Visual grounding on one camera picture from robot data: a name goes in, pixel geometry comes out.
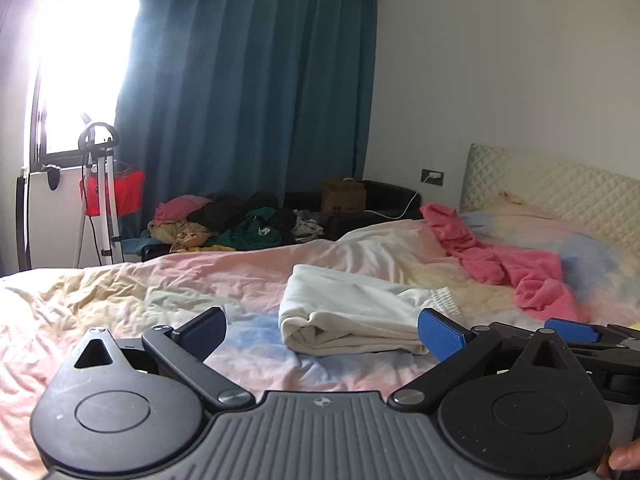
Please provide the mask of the person right hand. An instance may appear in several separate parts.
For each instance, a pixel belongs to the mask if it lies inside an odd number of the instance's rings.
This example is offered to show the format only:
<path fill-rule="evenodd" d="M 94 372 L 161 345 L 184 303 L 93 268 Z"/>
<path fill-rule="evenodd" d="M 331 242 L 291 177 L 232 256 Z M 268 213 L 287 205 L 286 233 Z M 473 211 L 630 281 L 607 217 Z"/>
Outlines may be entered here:
<path fill-rule="evenodd" d="M 640 468 L 640 439 L 608 452 L 599 464 L 596 475 L 612 480 L 614 472 L 637 471 Z"/>

